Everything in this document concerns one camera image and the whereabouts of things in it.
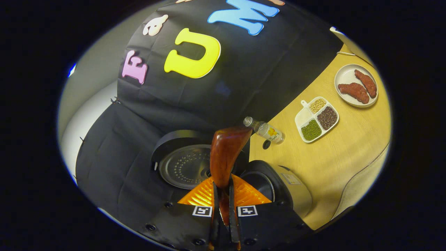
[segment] wooden rice paddle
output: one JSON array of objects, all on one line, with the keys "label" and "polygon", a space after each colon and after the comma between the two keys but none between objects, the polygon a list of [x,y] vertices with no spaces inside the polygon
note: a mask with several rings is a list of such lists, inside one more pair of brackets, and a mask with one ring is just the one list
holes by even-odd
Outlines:
[{"label": "wooden rice paddle", "polygon": [[229,225],[228,185],[232,166],[251,136],[248,127],[231,127],[218,130],[211,145],[210,170],[215,185],[220,188],[219,208],[226,226]]}]

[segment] blue letter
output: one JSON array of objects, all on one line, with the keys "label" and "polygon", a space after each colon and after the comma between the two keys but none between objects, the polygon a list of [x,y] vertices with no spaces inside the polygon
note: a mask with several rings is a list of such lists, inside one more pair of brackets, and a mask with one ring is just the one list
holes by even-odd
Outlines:
[{"label": "blue letter", "polygon": [[263,29],[263,24],[251,23],[243,19],[268,21],[268,19],[257,13],[255,10],[262,12],[268,17],[273,17],[279,13],[279,9],[275,7],[269,7],[249,0],[227,0],[226,2],[234,7],[237,7],[238,9],[215,11],[209,16],[207,22],[210,24],[218,21],[230,23],[247,29],[248,33],[253,36],[260,33],[260,31]]}]

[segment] fried chicken tender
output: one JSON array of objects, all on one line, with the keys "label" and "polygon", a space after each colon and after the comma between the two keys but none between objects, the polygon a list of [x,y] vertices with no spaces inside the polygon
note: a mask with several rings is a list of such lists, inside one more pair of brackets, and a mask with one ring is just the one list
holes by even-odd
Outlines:
[{"label": "fried chicken tender", "polygon": [[355,76],[364,84],[365,88],[367,89],[368,94],[370,94],[370,97],[375,98],[376,97],[376,85],[373,82],[372,78],[358,70],[355,70]]},{"label": "fried chicken tender", "polygon": [[338,88],[343,94],[348,94],[356,98],[359,102],[367,104],[369,97],[367,91],[361,84],[351,83],[351,84],[338,84]]}]

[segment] white plate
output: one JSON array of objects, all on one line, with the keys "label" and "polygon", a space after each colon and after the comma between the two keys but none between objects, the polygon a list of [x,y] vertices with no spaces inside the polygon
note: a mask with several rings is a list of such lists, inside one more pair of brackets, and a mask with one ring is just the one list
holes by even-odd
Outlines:
[{"label": "white plate", "polygon": [[[318,99],[323,99],[326,103],[325,103],[325,105],[324,105],[319,111],[317,111],[316,113],[313,113],[313,112],[311,112],[311,110],[310,110],[310,105],[311,105],[313,102],[315,102],[316,100],[318,100]],[[333,107],[333,105],[330,104],[330,102],[328,102],[328,101],[327,101],[325,98],[323,98],[323,97],[315,97],[315,98],[313,98],[312,101],[310,101],[310,103],[307,103],[307,102],[305,102],[305,100],[302,100],[302,101],[301,101],[301,104],[302,104],[303,108],[302,108],[302,110],[300,110],[300,112],[297,113],[296,117],[294,118],[294,122],[296,123],[297,130],[299,131],[299,134],[300,134],[302,140],[303,140],[305,143],[311,143],[311,142],[315,141],[316,139],[322,137],[324,134],[326,134],[328,131],[330,131],[330,130],[331,130],[331,129],[338,123],[338,121],[339,121],[339,113],[338,113],[338,111],[336,111],[336,109]],[[336,122],[335,122],[332,126],[330,126],[330,128],[328,128],[327,130],[325,130],[325,129],[322,128],[322,125],[321,125],[321,123],[320,123],[319,120],[318,120],[318,115],[321,114],[322,111],[325,110],[325,108],[326,108],[327,106],[330,106],[330,107],[333,109],[333,111],[336,113],[336,115],[338,115],[338,119],[336,120]],[[301,115],[302,113],[306,113],[306,112],[309,112],[309,113],[310,113],[310,116],[306,116],[305,118],[303,118],[303,117],[300,118],[300,115]],[[306,140],[306,139],[304,138],[304,135],[302,134],[302,127],[307,126],[308,123],[309,123],[311,120],[315,120],[315,121],[317,122],[318,126],[321,128],[322,133],[321,133],[321,135],[319,135],[318,137],[314,138],[313,140],[308,141],[308,140]]]},{"label": "white plate", "polygon": [[[351,84],[353,82],[364,86],[363,83],[358,78],[355,77],[355,70],[358,70],[358,71],[364,73],[365,75],[368,75],[369,77],[371,77],[371,79],[375,83],[376,97],[371,98],[367,92],[367,95],[370,98],[370,100],[368,101],[367,104],[363,104],[363,103],[359,102],[356,98],[354,98],[348,94],[342,94],[338,88],[338,84]],[[372,104],[374,104],[376,102],[376,100],[378,99],[378,86],[376,85],[375,78],[364,67],[357,65],[357,64],[348,64],[348,65],[343,66],[341,69],[339,69],[339,71],[336,73],[336,76],[334,77],[334,87],[336,88],[336,91],[338,92],[339,96],[341,96],[341,98],[344,101],[346,101],[347,103],[349,103],[353,106],[356,106],[356,107],[369,107]]]}]

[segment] black cloth backdrop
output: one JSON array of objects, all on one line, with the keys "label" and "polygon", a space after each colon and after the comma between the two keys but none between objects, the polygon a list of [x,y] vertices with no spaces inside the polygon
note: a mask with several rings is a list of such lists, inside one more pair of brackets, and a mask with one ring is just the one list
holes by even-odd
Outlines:
[{"label": "black cloth backdrop", "polygon": [[[173,130],[215,130],[241,124],[245,116],[268,121],[301,93],[333,60],[342,43],[330,25],[289,3],[251,36],[228,23],[207,23],[217,10],[235,9],[225,1],[193,0],[158,9],[137,28],[123,58],[118,98],[90,128],[76,162],[79,188],[98,207],[140,230],[166,201],[188,190],[167,184],[151,167],[150,154],[160,137]],[[156,36],[143,36],[145,24],[168,14]],[[221,55],[206,76],[192,79],[164,72],[171,50],[200,59],[204,48],[175,45],[183,28],[213,36]],[[122,78],[125,55],[135,50],[148,65],[143,85]]]}]

